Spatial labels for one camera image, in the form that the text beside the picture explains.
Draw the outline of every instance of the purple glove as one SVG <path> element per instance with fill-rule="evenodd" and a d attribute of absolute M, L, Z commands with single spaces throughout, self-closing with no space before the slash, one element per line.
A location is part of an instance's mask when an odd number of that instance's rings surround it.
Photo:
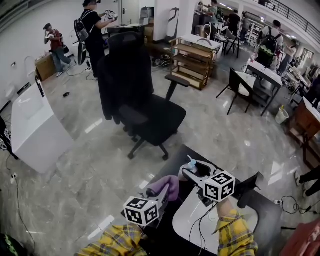
<path fill-rule="evenodd" d="M 150 184 L 147 188 L 158 194 L 165 188 L 167 184 L 169 184 L 168 201 L 176 201 L 179 197 L 179 179 L 177 176 L 165 176 L 157 182 Z"/>

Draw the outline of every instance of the plaid shirt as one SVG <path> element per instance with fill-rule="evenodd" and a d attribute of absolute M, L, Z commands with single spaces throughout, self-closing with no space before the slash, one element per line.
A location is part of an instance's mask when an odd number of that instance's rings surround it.
<path fill-rule="evenodd" d="M 236 211 L 220 218 L 216 231 L 219 231 L 219 256 L 254 256 L 258 245 L 248 229 L 246 221 Z M 141 230 L 136 225 L 115 225 L 103 233 L 97 243 L 90 244 L 75 256 L 146 256 L 139 246 Z"/>

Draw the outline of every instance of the trash bin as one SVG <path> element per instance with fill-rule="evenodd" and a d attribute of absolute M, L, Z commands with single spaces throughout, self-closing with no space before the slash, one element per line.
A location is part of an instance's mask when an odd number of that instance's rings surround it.
<path fill-rule="evenodd" d="M 284 121 L 286 121 L 289 118 L 289 114 L 287 111 L 285 111 L 282 107 L 279 109 L 278 114 L 275 117 L 275 121 L 281 125 Z"/>

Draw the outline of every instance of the floor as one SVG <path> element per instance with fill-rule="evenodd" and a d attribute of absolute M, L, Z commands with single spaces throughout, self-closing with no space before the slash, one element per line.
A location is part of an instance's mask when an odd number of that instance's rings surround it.
<path fill-rule="evenodd" d="M 285 134 L 285 128 L 275 122 L 273 113 L 281 104 L 285 88 L 272 105 L 270 112 L 261 117 L 262 109 L 235 102 L 227 115 L 233 93 L 216 96 L 229 81 L 230 65 L 240 71 L 251 56 L 243 48 L 236 55 L 220 56 L 215 79 L 203 91 L 178 87 L 172 101 L 185 108 L 187 116 L 178 134 L 165 147 L 172 155 L 182 144 L 200 153 L 221 168 L 243 181 L 261 172 L 268 186 L 260 191 L 271 201 L 293 196 L 303 208 L 316 203 L 319 194 L 302 198 L 293 173 L 308 172 L 299 145 Z M 75 67 L 70 75 L 80 73 L 84 66 Z M 165 97 L 169 81 L 166 70 L 153 68 L 155 93 Z M 9 234 L 33 251 L 33 242 L 19 219 L 17 186 L 11 182 L 7 167 L 17 174 L 21 216 L 32 234 L 35 255 L 71 256 L 90 242 L 96 241 L 113 219 L 120 218 L 123 203 L 135 194 L 166 164 L 159 148 L 145 144 L 133 160 L 127 154 L 134 142 L 121 125 L 106 121 L 101 107 L 98 83 L 87 81 L 88 73 L 76 76 L 63 74 L 43 83 L 52 109 L 74 139 L 66 152 L 50 171 L 38 174 L 7 152 L 0 152 L 0 218 L 1 232 Z M 1 116 L 10 120 L 11 107 Z M 294 201 L 284 199 L 284 207 L 293 211 Z M 320 211 L 320 204 L 313 208 Z M 282 214 L 281 225 L 296 227 L 317 218 L 309 212 Z M 277 255 L 292 231 L 282 232 L 269 255 Z"/>

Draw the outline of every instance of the door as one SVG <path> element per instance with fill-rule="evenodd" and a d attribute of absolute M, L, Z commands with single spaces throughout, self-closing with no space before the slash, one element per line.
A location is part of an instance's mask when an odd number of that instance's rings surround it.
<path fill-rule="evenodd" d="M 122 25 L 138 24 L 140 22 L 139 0 L 121 0 Z"/>

